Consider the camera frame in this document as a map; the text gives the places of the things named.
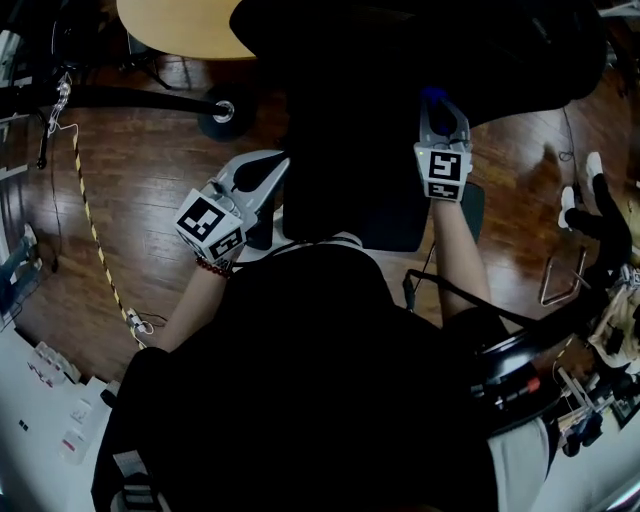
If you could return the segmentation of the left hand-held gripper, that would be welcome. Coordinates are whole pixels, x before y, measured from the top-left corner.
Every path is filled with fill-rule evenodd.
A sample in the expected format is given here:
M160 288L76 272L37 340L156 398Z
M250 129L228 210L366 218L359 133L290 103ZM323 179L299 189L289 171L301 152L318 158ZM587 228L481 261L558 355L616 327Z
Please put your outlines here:
M232 158L202 189L190 191L174 218L177 233L208 262L228 257L246 243L257 211L276 191L289 164L286 153L277 150Z

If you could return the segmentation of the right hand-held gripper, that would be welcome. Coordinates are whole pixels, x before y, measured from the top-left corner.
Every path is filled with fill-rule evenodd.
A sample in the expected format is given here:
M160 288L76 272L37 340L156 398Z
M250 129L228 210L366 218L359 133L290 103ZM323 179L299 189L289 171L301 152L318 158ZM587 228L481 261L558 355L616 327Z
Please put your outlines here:
M423 98L420 107L419 141L414 154L427 198L459 203L472 171L470 126L464 113L448 98L442 100L448 112L447 136L431 125L441 101Z

